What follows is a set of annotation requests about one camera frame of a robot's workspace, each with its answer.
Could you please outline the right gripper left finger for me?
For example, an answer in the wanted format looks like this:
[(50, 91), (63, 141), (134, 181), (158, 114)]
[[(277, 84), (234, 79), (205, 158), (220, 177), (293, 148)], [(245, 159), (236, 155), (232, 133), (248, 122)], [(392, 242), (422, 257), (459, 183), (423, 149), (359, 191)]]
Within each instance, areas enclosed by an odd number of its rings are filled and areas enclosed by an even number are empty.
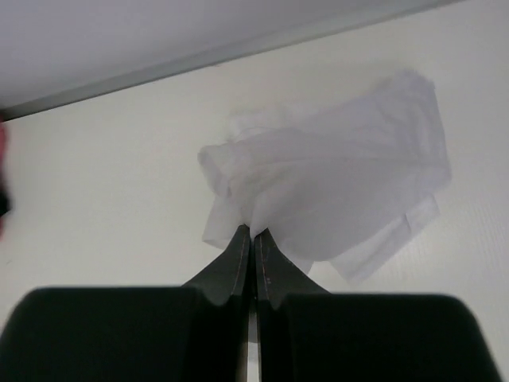
[(251, 238), (246, 225), (237, 227), (226, 249), (183, 287), (201, 292), (214, 306), (243, 295), (249, 267)]

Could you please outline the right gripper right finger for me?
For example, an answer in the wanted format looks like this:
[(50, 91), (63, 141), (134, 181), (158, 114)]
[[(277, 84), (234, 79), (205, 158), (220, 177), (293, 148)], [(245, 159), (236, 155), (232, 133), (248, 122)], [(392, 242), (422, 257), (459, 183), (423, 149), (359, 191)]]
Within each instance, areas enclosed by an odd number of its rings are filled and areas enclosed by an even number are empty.
[(277, 310), (293, 294), (328, 294), (282, 253), (268, 229), (254, 238), (253, 251), (259, 302)]

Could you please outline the white t shirt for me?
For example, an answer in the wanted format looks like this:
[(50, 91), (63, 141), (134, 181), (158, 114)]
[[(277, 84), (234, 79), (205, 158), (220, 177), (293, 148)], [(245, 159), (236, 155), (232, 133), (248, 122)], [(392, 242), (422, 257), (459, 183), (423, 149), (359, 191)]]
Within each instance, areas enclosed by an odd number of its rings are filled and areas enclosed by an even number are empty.
[(269, 231), (303, 271), (328, 262), (351, 283), (438, 217), (452, 178), (434, 84), (414, 71), (344, 103), (247, 111), (231, 125), (198, 154), (215, 196), (203, 241)]

